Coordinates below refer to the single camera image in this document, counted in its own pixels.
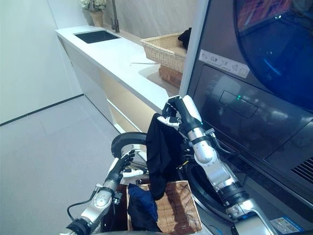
faucet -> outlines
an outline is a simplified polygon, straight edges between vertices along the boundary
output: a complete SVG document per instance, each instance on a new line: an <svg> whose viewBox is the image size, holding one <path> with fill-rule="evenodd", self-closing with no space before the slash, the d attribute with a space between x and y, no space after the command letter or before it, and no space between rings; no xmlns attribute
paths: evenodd
<svg viewBox="0 0 313 235"><path fill-rule="evenodd" d="M94 0L90 0L89 3L89 11L95 11Z"/></svg>
<svg viewBox="0 0 313 235"><path fill-rule="evenodd" d="M111 18L111 28L115 30L116 33L119 33L119 25L118 25L118 19L116 15L115 0L112 0L112 5L113 5L114 20Z"/></svg>

white sticker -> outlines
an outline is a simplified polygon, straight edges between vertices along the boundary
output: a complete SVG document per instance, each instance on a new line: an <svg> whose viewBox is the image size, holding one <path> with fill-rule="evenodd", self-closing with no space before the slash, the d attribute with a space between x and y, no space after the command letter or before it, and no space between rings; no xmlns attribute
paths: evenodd
<svg viewBox="0 0 313 235"><path fill-rule="evenodd" d="M270 221L270 223L282 234L291 234L303 231L303 228L294 223L287 216L280 217L278 219L273 219Z"/></svg>
<svg viewBox="0 0 313 235"><path fill-rule="evenodd" d="M250 69L247 65L201 49L199 60L224 71L246 78Z"/></svg>

black cloth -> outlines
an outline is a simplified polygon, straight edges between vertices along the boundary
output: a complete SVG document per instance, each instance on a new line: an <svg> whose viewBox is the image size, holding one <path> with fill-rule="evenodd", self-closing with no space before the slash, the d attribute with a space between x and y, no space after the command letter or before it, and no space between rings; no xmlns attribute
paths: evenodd
<svg viewBox="0 0 313 235"><path fill-rule="evenodd" d="M135 196L130 196L128 204L128 214L132 219L132 227L135 231L151 231L162 232L157 226L157 223L146 211L140 199Z"/></svg>
<svg viewBox="0 0 313 235"><path fill-rule="evenodd" d="M163 197L167 182L177 179L176 167L183 143L179 132L158 121L159 116L153 115L146 137L150 191L155 200Z"/></svg>
<svg viewBox="0 0 313 235"><path fill-rule="evenodd" d="M191 34L191 28L184 31L180 36L178 37L178 40L182 41L182 45L184 48L188 49L189 39Z"/></svg>
<svg viewBox="0 0 313 235"><path fill-rule="evenodd" d="M129 184L128 194L130 196L135 196L138 200L140 200L145 211L147 211L152 216L153 220L157 222L157 204L150 191L145 191L137 185Z"/></svg>

laundry basket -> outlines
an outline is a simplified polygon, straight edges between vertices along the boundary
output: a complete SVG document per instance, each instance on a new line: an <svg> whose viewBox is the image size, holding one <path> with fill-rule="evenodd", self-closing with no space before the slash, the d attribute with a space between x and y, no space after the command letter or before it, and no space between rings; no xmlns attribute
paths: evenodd
<svg viewBox="0 0 313 235"><path fill-rule="evenodd" d="M138 185L143 190L149 190L150 184ZM127 188L127 208L129 194ZM188 181L169 182L164 196L156 201L157 225L163 233L172 235L193 234L202 230L199 213L192 198ZM128 230L133 230L132 221L127 214Z"/></svg>
<svg viewBox="0 0 313 235"><path fill-rule="evenodd" d="M160 68L158 69L158 72L164 81L170 83L171 85L177 88L180 88L181 78L182 78L181 72L178 72L177 70L171 69L164 65L160 66Z"/></svg>
<svg viewBox="0 0 313 235"><path fill-rule="evenodd" d="M159 37L142 39L142 45L148 59L166 67L182 72L187 50L178 40L181 33L167 34Z"/></svg>

robotic hand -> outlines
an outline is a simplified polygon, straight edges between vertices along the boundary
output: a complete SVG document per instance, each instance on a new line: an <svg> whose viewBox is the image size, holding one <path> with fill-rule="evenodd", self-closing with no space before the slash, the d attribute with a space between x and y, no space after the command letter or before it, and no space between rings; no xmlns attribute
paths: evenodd
<svg viewBox="0 0 313 235"><path fill-rule="evenodd" d="M257 203L250 198L231 169L211 147L207 134L215 138L214 133L203 129L200 114L190 96L181 98L177 95L170 98L158 120L177 128L189 140L196 162L204 169L223 202L226 213L234 220L237 234L277 235Z"/></svg>
<svg viewBox="0 0 313 235"><path fill-rule="evenodd" d="M101 218L106 215L112 203L112 197L115 194L125 167L131 164L134 159L134 150L124 155L122 158L116 158L103 184L97 184L93 191L92 200L86 207L80 217L73 220L67 228L59 235L90 235L99 225Z"/></svg>

